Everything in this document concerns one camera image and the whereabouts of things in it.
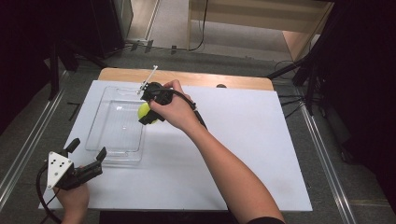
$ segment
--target black cable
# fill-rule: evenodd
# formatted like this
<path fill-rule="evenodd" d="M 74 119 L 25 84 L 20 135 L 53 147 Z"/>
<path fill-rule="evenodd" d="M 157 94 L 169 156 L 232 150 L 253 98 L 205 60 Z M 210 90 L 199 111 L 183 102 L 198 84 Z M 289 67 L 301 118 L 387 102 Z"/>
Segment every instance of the black cable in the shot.
<path fill-rule="evenodd" d="M 198 118 L 199 122 L 207 129 L 206 124 L 204 122 L 204 119 L 201 117 L 201 114 L 198 112 L 197 107 L 196 107 L 196 103 L 193 103 L 189 98 L 187 98 L 183 93 L 181 93 L 180 91 L 175 91 L 173 89 L 167 89 L 167 88 L 159 88 L 157 90 L 154 91 L 150 91 L 151 93 L 154 92 L 161 92 L 161 91 L 170 91 L 173 94 L 179 96 L 181 99 L 183 99 L 185 102 L 187 102 L 187 104 L 189 104 L 190 108 L 194 111 L 195 116 Z"/>
<path fill-rule="evenodd" d="M 196 47 L 195 49 L 189 49 L 189 51 L 194 51 L 198 48 L 201 47 L 201 45 L 204 43 L 204 38 L 205 38 L 205 22 L 206 22 L 206 13 L 207 13 L 207 3 L 209 2 L 209 0 L 206 0 L 206 6 L 205 6 L 205 14 L 204 14 L 204 22 L 202 24 L 202 39 L 201 39 L 201 43 L 198 45 L 198 47 Z"/>
<path fill-rule="evenodd" d="M 203 43 L 204 43 L 204 39 L 205 39 L 205 22 L 206 22 L 206 14 L 207 14 L 207 5 L 208 5 L 208 0 L 206 0 L 206 4 L 205 4 L 205 14 L 204 14 L 204 20 L 203 20 L 203 25 L 202 25 L 202 39 L 201 39 L 201 43 L 198 45 L 198 47 L 196 47 L 195 49 L 169 49 L 169 48 L 161 48 L 161 47 L 149 47 L 151 49 L 166 49 L 166 50 L 181 50 L 181 51 L 194 51 L 197 50 L 198 48 L 200 48 Z M 143 47 L 143 48 L 147 48 L 147 46 L 143 45 L 143 44 L 137 44 L 138 47 Z M 124 49 L 128 49 L 131 48 L 132 46 L 126 46 Z"/>
<path fill-rule="evenodd" d="M 62 221 L 55 216 L 55 214 L 52 213 L 52 211 L 50 211 L 50 209 L 48 208 L 48 204 L 44 201 L 44 197 L 43 197 L 43 193 L 41 192 L 41 188 L 40 188 L 40 180 L 41 180 L 41 176 L 43 175 L 43 173 L 48 169 L 48 164 L 45 163 L 41 169 L 38 171 L 37 177 L 35 179 L 35 190 L 37 192 L 38 195 L 38 200 L 41 202 L 41 204 L 43 205 L 44 210 L 46 210 L 47 216 L 49 216 L 52 220 L 54 220 L 56 223 L 62 223 Z"/>
<path fill-rule="evenodd" d="M 303 95 L 278 95 L 277 97 L 279 97 L 279 98 L 287 98 L 287 97 L 299 97 L 299 98 L 304 98 Z"/>
<path fill-rule="evenodd" d="M 60 190 L 61 190 L 61 189 L 56 190 L 55 195 L 53 195 L 53 197 L 47 202 L 47 205 L 49 205 L 49 204 L 56 198 L 56 196 L 58 195 L 58 193 L 59 193 Z"/>
<path fill-rule="evenodd" d="M 292 114 L 294 114 L 298 109 L 300 109 L 301 107 L 303 107 L 304 103 L 299 104 L 293 111 L 291 111 L 287 116 L 285 116 L 285 119 L 287 119 L 288 117 L 290 117 Z"/>
<path fill-rule="evenodd" d="M 293 104 L 293 103 L 300 102 L 300 101 L 304 101 L 304 100 L 303 99 L 297 99 L 297 100 L 293 100 L 293 101 L 287 101 L 287 102 L 281 103 L 280 105 L 284 106 L 284 105 L 289 105 L 289 104 Z"/>

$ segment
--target floor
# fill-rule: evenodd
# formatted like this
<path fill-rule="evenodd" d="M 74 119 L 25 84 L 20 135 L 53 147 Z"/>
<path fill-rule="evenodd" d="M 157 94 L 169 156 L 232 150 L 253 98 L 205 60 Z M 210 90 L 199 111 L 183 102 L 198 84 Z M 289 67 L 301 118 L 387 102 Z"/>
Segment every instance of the floor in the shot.
<path fill-rule="evenodd" d="M 194 53 L 179 52 L 170 56 L 167 50 L 173 45 L 186 48 L 184 38 L 187 22 L 184 20 L 186 9 L 185 0 L 151 1 L 150 8 L 157 8 L 148 32 L 134 36 L 130 33 L 131 41 L 147 44 L 153 40 L 151 53 L 145 53 L 144 47 L 136 51 L 124 51 L 106 60 L 112 66 L 126 68 L 150 68 L 154 63 L 163 65 L 163 69 L 207 72 L 227 75 L 264 77 L 272 71 L 290 63 L 286 43 L 281 32 L 267 29 L 252 29 L 233 25 L 222 25 L 208 22 L 205 25 L 205 44 Z M 202 34 L 202 22 L 196 21 L 191 32 L 191 46 L 198 45 Z M 72 118 L 75 107 L 69 103 L 83 102 L 85 92 L 92 80 L 96 79 L 100 70 L 89 62 L 81 61 L 78 71 L 68 73 L 69 79 L 65 85 L 64 97 L 57 105 L 56 113 L 46 123 L 46 131 L 41 133 L 37 142 L 25 142 L 35 128 L 43 109 L 47 105 L 49 87 L 37 94 L 35 99 L 17 116 L 7 130 L 0 136 L 0 176 L 4 189 L 4 180 L 10 171 L 14 158 L 26 148 L 26 143 L 34 148 L 32 158 L 21 169 L 21 177 L 13 187 L 8 201 L 0 203 L 3 208 L 0 221 L 3 223 L 30 223 L 40 222 L 44 212 L 37 209 L 38 200 L 32 188 L 35 182 L 37 167 L 46 158 L 48 148 L 59 148 L 73 127 L 75 118 Z M 296 89 L 291 85 L 290 78 L 294 73 L 273 80 L 278 94 L 295 94 Z M 296 108 L 294 105 L 283 107 L 285 115 Z M 342 161 L 339 146 L 335 141 L 332 130 L 315 107 L 315 120 L 325 151 L 332 162 L 332 166 L 341 183 L 355 220 L 347 222 L 340 216 L 335 195 L 332 193 L 329 178 L 323 172 L 323 165 L 318 159 L 318 151 L 314 146 L 312 135 L 307 128 L 304 111 L 297 110 L 287 119 L 290 135 L 301 165 L 307 190 L 314 207 L 312 213 L 285 213 L 289 223 L 389 223 L 396 224 L 396 216 L 391 211 L 380 187 L 375 182 L 373 174 L 364 167 L 350 165 Z M 98 212 L 90 211 L 86 223 L 98 223 Z"/>

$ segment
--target wooden table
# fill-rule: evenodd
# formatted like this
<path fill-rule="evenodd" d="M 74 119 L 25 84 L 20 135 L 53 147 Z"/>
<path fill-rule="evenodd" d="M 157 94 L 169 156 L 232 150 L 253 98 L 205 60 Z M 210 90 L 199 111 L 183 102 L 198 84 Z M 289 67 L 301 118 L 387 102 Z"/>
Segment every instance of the wooden table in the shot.
<path fill-rule="evenodd" d="M 99 76 L 103 81 L 130 81 L 143 82 L 151 73 L 149 69 L 119 69 L 105 68 Z M 166 83 L 178 79 L 182 85 L 216 87 L 219 84 L 232 89 L 246 89 L 258 91 L 273 91 L 274 87 L 270 79 L 265 77 L 238 77 L 213 75 L 206 73 L 189 73 L 157 70 L 150 81 Z"/>

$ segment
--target forearm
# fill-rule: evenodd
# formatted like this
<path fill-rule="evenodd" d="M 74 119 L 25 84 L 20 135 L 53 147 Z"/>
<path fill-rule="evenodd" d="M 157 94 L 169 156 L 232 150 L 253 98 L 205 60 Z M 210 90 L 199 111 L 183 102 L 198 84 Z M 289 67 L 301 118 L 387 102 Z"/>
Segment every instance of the forearm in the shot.
<path fill-rule="evenodd" d="M 265 216 L 283 220 L 260 179 L 205 128 L 190 127 L 185 133 L 200 150 L 224 201 L 238 221 L 246 223 Z"/>

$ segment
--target hand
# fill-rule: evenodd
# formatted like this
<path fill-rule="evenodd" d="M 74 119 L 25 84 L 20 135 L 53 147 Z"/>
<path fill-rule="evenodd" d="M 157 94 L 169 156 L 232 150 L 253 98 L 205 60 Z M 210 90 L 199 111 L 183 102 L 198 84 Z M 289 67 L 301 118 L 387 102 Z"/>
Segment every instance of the hand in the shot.
<path fill-rule="evenodd" d="M 90 191 L 87 184 L 70 190 L 59 189 L 56 197 L 64 207 L 64 220 L 62 223 L 83 222 L 90 201 Z"/>
<path fill-rule="evenodd" d="M 163 86 L 165 88 L 173 88 L 175 91 L 179 91 L 192 101 L 190 96 L 185 94 L 181 89 L 180 82 L 178 80 L 170 81 Z M 186 132 L 186 130 L 191 126 L 199 124 L 198 118 L 196 118 L 189 104 L 176 94 L 173 95 L 172 102 L 169 105 L 159 105 L 153 100 L 148 104 L 152 110 L 159 113 L 170 124 L 184 132 Z"/>

